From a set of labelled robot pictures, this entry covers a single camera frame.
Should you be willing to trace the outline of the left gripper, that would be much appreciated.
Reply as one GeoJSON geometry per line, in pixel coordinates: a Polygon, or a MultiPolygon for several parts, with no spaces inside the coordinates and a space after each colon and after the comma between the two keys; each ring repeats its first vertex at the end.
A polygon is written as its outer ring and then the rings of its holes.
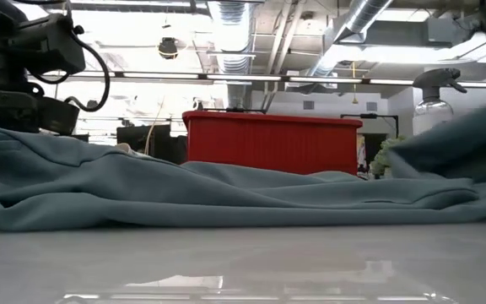
{"type": "Polygon", "coordinates": [[[44,95],[0,90],[0,128],[26,133],[41,129],[70,135],[79,109],[44,95]]]}

